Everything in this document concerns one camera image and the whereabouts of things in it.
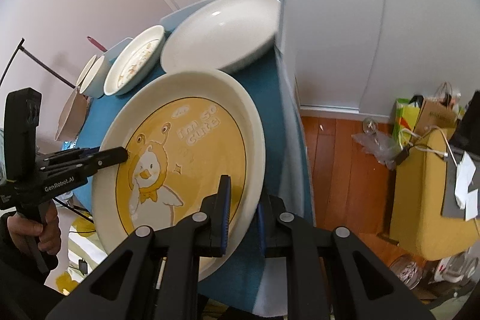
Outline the person's left hand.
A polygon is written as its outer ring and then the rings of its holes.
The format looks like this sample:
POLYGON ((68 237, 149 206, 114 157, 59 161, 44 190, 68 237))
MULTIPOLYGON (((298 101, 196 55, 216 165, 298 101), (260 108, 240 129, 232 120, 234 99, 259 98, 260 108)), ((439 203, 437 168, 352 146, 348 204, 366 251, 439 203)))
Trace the person's left hand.
POLYGON ((45 215, 46 222, 38 223, 15 213, 7 218, 7 229, 16 248, 22 253, 30 253, 26 239, 37 237, 38 249, 51 256, 56 256, 61 249, 61 230, 58 211, 54 203, 49 204, 45 215))

